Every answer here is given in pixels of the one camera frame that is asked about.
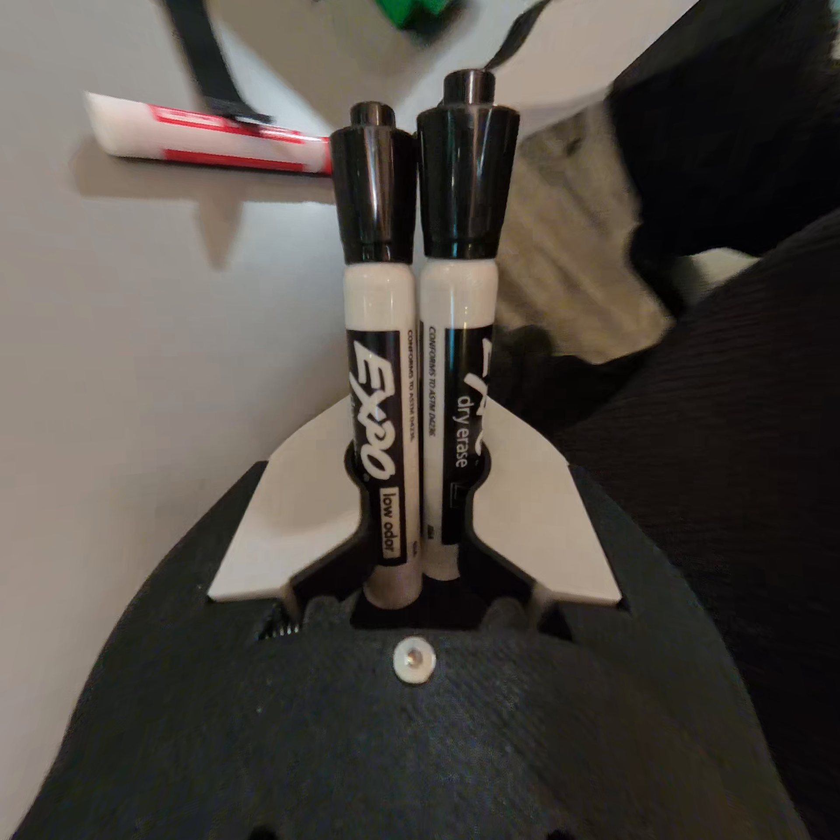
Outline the person's black clothing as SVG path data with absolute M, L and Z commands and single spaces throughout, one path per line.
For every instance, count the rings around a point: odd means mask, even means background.
M 685 576 L 838 838 L 838 20 L 698 2 L 523 142 L 491 392 Z

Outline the red dry erase marker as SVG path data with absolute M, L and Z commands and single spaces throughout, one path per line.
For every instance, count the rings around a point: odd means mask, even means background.
M 324 137 L 91 92 L 85 105 L 96 142 L 115 158 L 332 175 Z

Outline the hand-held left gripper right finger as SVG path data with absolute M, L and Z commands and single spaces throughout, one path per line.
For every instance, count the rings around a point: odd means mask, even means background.
M 517 416 L 485 421 L 485 474 L 471 491 L 463 576 L 490 599 L 617 604 L 622 594 L 566 457 Z

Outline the grey desk with wooden edge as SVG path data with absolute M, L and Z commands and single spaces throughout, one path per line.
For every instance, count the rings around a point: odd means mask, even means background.
M 343 394 L 329 181 L 117 160 L 85 92 L 202 110 L 161 2 L 2 2 L 2 838 L 123 610 Z

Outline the green plastic bin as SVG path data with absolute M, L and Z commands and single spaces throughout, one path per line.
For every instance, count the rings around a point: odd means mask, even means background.
M 456 11 L 458 1 L 375 1 L 385 19 L 399 30 L 441 25 Z

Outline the black dry erase marker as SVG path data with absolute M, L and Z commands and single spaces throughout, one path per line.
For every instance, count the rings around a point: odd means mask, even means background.
M 352 106 L 329 138 L 345 269 L 355 467 L 370 501 L 369 602 L 408 607 L 420 595 L 421 457 L 417 418 L 417 290 L 413 273 L 417 161 L 413 135 L 378 101 Z
M 497 254 L 518 143 L 519 113 L 496 104 L 495 89 L 490 70 L 453 71 L 439 104 L 416 118 L 423 572 L 442 582 L 459 576 L 466 500 L 483 468 Z

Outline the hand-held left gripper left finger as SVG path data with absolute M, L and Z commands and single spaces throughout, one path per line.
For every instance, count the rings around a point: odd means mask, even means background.
M 269 457 L 208 589 L 214 602 L 290 595 L 292 579 L 350 541 L 361 491 L 344 464 L 350 408 L 332 406 Z

